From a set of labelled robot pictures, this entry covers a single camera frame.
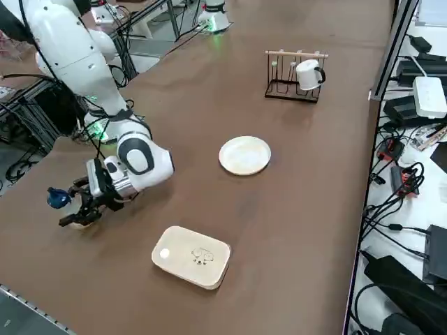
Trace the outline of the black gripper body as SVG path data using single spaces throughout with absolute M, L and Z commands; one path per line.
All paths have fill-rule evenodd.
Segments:
M 94 172 L 89 174 L 89 187 L 94 207 L 105 206 L 112 211 L 119 211 L 124 207 L 122 197 L 115 190 L 108 171 L 103 167 L 95 168 Z

